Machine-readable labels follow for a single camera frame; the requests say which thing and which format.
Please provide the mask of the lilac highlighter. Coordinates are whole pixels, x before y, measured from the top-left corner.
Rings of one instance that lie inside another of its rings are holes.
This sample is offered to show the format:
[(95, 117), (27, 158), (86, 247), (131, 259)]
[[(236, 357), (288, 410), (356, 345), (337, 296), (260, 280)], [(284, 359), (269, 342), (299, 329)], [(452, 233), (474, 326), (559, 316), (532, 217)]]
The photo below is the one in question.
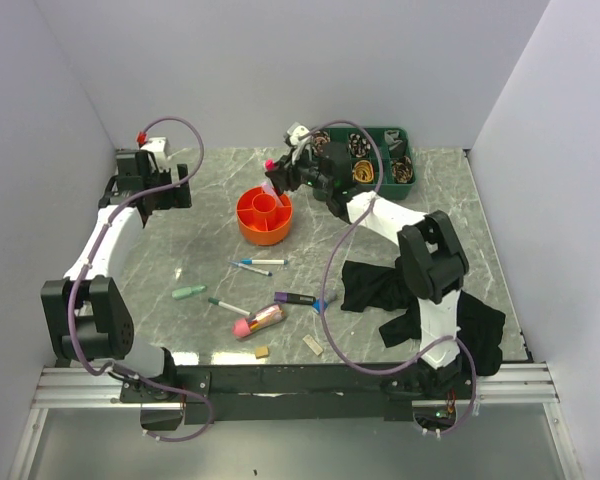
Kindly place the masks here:
[(263, 191), (264, 194), (269, 195), (270, 197), (273, 198), (275, 205), (277, 207), (283, 207), (284, 204), (280, 198), (280, 196), (276, 193), (276, 190), (274, 188), (274, 186), (269, 182), (269, 181), (265, 181), (261, 184), (261, 189)]

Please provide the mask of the orange round organizer container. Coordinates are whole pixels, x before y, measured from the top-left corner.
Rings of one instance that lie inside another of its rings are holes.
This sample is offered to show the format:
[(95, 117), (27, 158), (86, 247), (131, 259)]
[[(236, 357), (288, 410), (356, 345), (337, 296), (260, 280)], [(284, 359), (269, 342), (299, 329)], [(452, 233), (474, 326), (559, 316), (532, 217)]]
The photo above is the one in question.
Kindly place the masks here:
[(257, 246), (282, 242), (292, 226), (293, 206), (290, 198), (280, 196), (284, 206), (277, 207), (272, 197), (260, 186), (246, 191), (236, 204), (236, 217), (243, 237)]

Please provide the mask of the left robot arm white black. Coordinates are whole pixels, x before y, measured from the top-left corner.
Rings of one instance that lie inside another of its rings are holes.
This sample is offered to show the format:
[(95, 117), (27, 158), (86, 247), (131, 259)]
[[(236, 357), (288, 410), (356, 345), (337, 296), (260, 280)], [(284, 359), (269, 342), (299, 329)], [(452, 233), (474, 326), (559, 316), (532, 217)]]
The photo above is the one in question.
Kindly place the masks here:
[(41, 289), (52, 349), (60, 361), (76, 361), (144, 389), (156, 401), (173, 399), (180, 378), (171, 352), (134, 330), (115, 279), (137, 237), (156, 210), (191, 206), (189, 170), (162, 166), (147, 149), (122, 149), (116, 172), (98, 201), (96, 225), (76, 262)]

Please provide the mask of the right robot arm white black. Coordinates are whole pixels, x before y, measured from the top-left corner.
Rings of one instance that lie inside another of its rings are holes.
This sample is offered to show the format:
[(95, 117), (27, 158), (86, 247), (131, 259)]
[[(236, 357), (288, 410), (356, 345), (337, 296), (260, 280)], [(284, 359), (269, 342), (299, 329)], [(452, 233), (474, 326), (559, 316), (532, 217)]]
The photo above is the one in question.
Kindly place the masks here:
[(458, 339), (457, 305), (469, 263), (448, 215), (440, 210), (422, 213), (384, 199), (353, 178), (353, 166), (343, 143), (329, 142), (313, 157), (309, 146), (295, 146), (277, 161), (265, 163), (265, 175), (278, 196), (307, 185), (325, 195), (325, 204), (349, 224), (349, 236), (364, 227), (399, 248), (402, 278), (416, 297), (420, 347), (410, 360), (385, 370), (353, 362), (339, 350), (324, 314), (327, 341), (345, 365), (370, 376), (393, 376), (415, 365), (421, 392), (440, 398), (453, 386), (466, 347)]

